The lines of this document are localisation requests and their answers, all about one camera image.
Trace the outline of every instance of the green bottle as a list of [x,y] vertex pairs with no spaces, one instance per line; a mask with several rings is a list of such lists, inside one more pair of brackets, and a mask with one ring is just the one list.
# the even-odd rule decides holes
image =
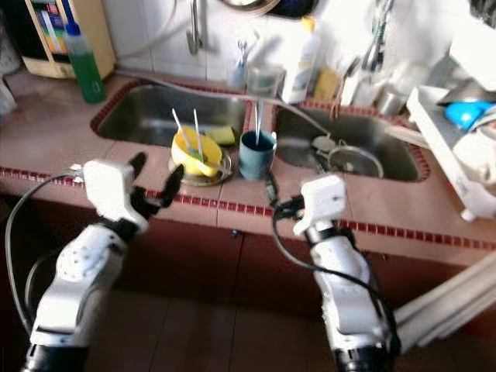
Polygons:
[[83,98],[87,103],[102,102],[106,100],[105,89],[103,88],[102,78],[98,72],[90,43],[81,34],[81,30],[74,21],[72,14],[67,14],[67,20],[65,43]]

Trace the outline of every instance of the sink basin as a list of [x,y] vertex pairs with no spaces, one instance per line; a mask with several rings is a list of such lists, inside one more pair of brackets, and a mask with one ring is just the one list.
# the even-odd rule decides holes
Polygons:
[[246,105],[235,98],[208,98],[160,85],[146,84],[129,90],[96,128],[98,135],[111,140],[171,147],[177,126],[195,127],[193,109],[198,113],[200,132],[231,126],[236,141],[243,131]]
[[[384,178],[396,181],[416,181],[419,169],[408,145],[389,136],[384,128],[391,124],[368,115],[341,114],[331,120],[329,113],[322,110],[304,109],[313,119],[331,132],[331,138],[338,143],[357,146],[372,153],[384,168]],[[276,116],[276,155],[287,163],[299,167],[314,167],[308,155],[314,138],[322,132],[305,122],[304,119],[281,108]]]

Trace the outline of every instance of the robotic hand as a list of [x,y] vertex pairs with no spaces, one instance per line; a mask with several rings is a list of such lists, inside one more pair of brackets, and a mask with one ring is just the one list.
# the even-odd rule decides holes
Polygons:
[[146,231],[147,219],[167,208],[181,186],[184,168],[179,166],[161,198],[147,198],[144,189],[132,186],[145,161],[140,153],[127,165],[92,160],[81,167],[88,199],[102,220],[60,252],[55,278],[38,305],[22,372],[84,369],[98,316],[130,240]]
[[[322,317],[338,370],[392,370],[393,359],[400,350],[394,315],[374,287],[374,275],[354,247],[353,235],[333,223],[346,206],[343,180],[327,174],[304,183],[301,195],[280,203],[277,185],[270,175],[267,192],[274,208],[277,246],[287,258],[314,271],[322,292]],[[293,232],[308,240],[313,264],[300,261],[284,247],[277,232],[277,221],[284,218],[298,220]]]

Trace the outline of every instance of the black cable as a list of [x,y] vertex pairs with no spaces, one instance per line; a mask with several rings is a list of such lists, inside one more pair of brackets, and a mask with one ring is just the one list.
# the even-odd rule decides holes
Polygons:
[[5,261],[7,263],[7,274],[9,275],[9,283],[10,283],[10,288],[12,290],[12,297],[14,299],[15,310],[17,311],[17,313],[21,319],[22,326],[26,330],[26,333],[28,334],[28,336],[31,333],[31,328],[33,327],[33,324],[31,323],[29,316],[27,315],[27,311],[26,311],[24,305],[21,303],[21,300],[19,299],[19,293],[17,291],[16,276],[14,275],[14,269],[12,266],[12,224],[14,223],[14,219],[16,218],[18,211],[21,209],[21,207],[24,205],[24,203],[26,203],[26,201],[31,197],[31,195],[33,195],[35,192],[37,192],[43,186],[49,184],[50,182],[52,182],[56,179],[65,178],[65,177],[74,177],[74,172],[73,173],[56,174],[52,177],[47,178],[42,183],[36,185],[31,190],[27,191],[19,199],[17,204],[14,206],[14,208],[10,212],[9,218],[7,219],[7,225],[5,227]]
[[305,269],[311,271],[320,271],[325,274],[336,275],[337,277],[346,279],[366,289],[372,297],[374,297],[377,301],[379,301],[382,305],[382,308],[384,310],[384,315],[386,316],[387,324],[389,325],[391,331],[390,358],[394,359],[396,356],[400,354],[401,341],[398,337],[398,332],[397,332],[398,327],[396,325],[396,319],[394,318],[394,313],[392,312],[391,308],[388,306],[386,299],[382,296],[381,293],[373,289],[369,284],[364,283],[360,279],[356,279],[351,275],[342,273],[340,271],[329,270],[326,269],[325,267],[314,265],[313,263],[304,262],[299,258],[293,256],[293,254],[288,250],[288,248],[286,248],[284,243],[282,243],[281,236],[279,235],[279,231],[277,230],[277,217],[275,213],[272,217],[272,230],[274,231],[273,238],[274,238],[274,242],[277,245],[277,248],[279,248],[282,254],[294,264],[297,264],[298,266],[304,267]]
[[51,257],[56,256],[62,249],[56,249],[56,250],[51,250],[48,253],[45,253],[42,255],[34,265],[31,266],[31,270],[29,271],[28,277],[26,279],[26,284],[24,285],[24,305],[26,306],[26,310],[28,312],[28,316],[30,317],[31,324],[34,323],[36,311],[35,308],[33,307],[33,304],[31,303],[32,297],[33,297],[33,282],[34,279],[36,278],[36,275],[38,274],[38,270],[40,269],[40,266],[46,261],[49,260]]

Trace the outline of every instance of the tiled countertop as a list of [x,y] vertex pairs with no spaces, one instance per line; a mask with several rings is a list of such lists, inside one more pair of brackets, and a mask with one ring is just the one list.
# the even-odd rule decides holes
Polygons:
[[[95,158],[126,162],[139,151],[148,161],[136,184],[151,191],[162,188],[169,174],[168,148],[119,142],[97,136],[90,121],[104,107],[83,102],[73,81],[33,76],[25,71],[7,79],[18,108],[0,125],[0,191],[20,195],[36,179],[65,171],[74,163]],[[111,98],[133,81],[113,76],[105,82]],[[264,125],[272,126],[272,110]],[[422,182],[397,182],[343,175],[348,205],[343,223],[356,232],[359,247],[369,251],[468,265],[496,250],[496,221],[460,218],[461,202],[428,150],[421,150],[430,174]],[[232,154],[237,164],[237,153]],[[274,175],[281,199],[299,192],[301,180],[315,176],[312,169],[293,167],[276,158]],[[173,219],[270,234],[270,208],[262,181],[245,181],[238,172],[211,188],[183,185],[177,202],[157,218]],[[37,198],[90,207],[78,186],[51,184]],[[293,237],[292,222],[281,232]]]

